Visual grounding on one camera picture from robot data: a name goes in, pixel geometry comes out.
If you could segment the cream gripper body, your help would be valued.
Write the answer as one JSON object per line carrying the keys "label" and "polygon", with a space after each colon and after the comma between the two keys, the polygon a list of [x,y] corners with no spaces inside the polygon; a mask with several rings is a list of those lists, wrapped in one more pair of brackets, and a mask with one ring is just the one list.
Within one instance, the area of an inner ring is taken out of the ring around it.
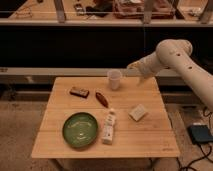
{"label": "cream gripper body", "polygon": [[140,70],[140,61],[137,60],[127,65],[128,69],[135,69],[139,72],[139,82],[138,84],[142,84],[145,81],[144,75]]}

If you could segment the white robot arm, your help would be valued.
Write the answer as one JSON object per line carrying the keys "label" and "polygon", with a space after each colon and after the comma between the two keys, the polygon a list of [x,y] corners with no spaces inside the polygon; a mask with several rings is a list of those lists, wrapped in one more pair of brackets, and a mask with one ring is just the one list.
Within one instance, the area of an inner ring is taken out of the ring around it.
{"label": "white robot arm", "polygon": [[158,43],[153,53],[130,63],[127,68],[136,68],[142,79],[154,77],[166,67],[172,69],[213,112],[213,75],[190,58],[192,51],[188,40],[166,39]]}

